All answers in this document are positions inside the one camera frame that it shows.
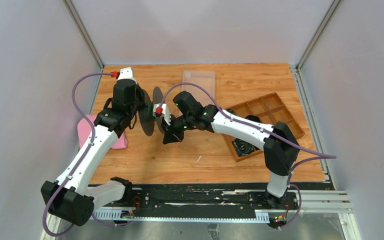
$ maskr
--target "wooden tabletop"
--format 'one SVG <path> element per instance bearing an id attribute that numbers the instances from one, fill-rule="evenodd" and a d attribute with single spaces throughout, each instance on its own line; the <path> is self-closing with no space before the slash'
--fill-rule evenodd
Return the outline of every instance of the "wooden tabletop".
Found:
<path id="1" fill-rule="evenodd" d="M 287 63 L 246 64 L 168 64 L 168 65 L 114 65 L 106 66 L 105 73 L 132 67 L 134 77 L 151 99 L 154 87 L 163 94 L 174 84 L 180 83 L 183 71 L 214 71 L 215 98 L 222 108 L 227 108 L 266 94 L 277 92 L 287 108 L 305 131 L 298 140 L 303 147 L 315 146 L 304 115 L 300 98 Z M 96 96 L 93 113 L 99 113 L 108 98 L 113 96 L 115 79 L 103 76 Z M 166 103 L 172 114 L 178 109 L 172 99 L 181 90 L 174 89 Z M 163 145 L 163 135 L 155 127 L 152 136 L 146 136 L 140 123 L 133 130 L 126 130 L 128 146 L 110 149 L 94 173 L 91 183 L 106 183 L 112 177 L 132 183 L 232 183 L 268 182 L 270 171 L 265 166 L 264 154 L 235 162 L 221 134 L 208 131 L 186 131 L 183 142 Z M 300 152 L 298 161 L 312 157 Z M 293 181 L 324 181 L 319 161 L 299 166 Z"/>

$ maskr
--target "wooden tray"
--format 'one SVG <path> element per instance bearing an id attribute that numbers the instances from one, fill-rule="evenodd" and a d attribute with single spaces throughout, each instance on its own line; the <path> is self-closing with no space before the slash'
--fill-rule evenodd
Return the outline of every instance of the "wooden tray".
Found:
<path id="1" fill-rule="evenodd" d="M 303 129 L 298 125 L 297 121 L 276 92 L 228 107 L 227 109 L 232 109 L 235 115 L 241 118 L 245 118 L 248 115 L 255 115 L 259 117 L 264 124 L 275 125 L 278 122 L 286 123 L 296 139 L 300 139 L 304 136 Z M 235 137 L 229 135 L 223 135 L 223 137 L 236 162 L 240 162 L 263 152 L 258 149 L 248 155 L 239 156 L 232 143 L 232 141 L 235 140 Z"/>

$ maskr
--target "white wall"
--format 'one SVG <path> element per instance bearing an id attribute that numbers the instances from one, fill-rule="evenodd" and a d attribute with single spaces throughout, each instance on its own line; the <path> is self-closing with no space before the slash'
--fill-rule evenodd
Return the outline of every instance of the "white wall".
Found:
<path id="1" fill-rule="evenodd" d="M 384 239 L 384 1 L 343 1 L 302 74 L 362 239 Z"/>
<path id="2" fill-rule="evenodd" d="M 78 145 L 71 88 L 97 70 L 62 1 L 0 0 L 0 239 L 39 239 L 41 186 Z M 86 111 L 97 80 L 78 89 Z"/>
<path id="3" fill-rule="evenodd" d="M 332 0 L 74 0 L 105 64 L 298 63 Z"/>

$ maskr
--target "pink cloth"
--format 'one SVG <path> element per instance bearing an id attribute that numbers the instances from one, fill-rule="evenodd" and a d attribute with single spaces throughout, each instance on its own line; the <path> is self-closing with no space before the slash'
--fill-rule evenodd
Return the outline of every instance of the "pink cloth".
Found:
<path id="1" fill-rule="evenodd" d="M 96 114 L 89 114 L 86 115 L 88 119 L 92 121 L 92 123 L 97 118 Z M 82 118 L 80 122 L 77 125 L 77 132 L 78 132 L 78 145 L 83 147 L 83 145 L 86 143 L 86 140 L 88 139 L 89 135 L 91 134 L 91 126 L 86 121 L 86 119 Z M 125 149 L 127 147 L 127 138 L 125 133 L 120 136 L 120 138 L 112 145 L 112 149 Z"/>

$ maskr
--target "gray floor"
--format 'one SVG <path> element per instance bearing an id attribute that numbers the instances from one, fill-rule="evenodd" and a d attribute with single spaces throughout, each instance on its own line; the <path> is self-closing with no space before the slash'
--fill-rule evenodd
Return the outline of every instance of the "gray floor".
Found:
<path id="1" fill-rule="evenodd" d="M 132 222 L 120 227 L 89 221 L 58 240 L 343 240 L 335 213 L 306 213 L 282 231 L 259 223 Z"/>

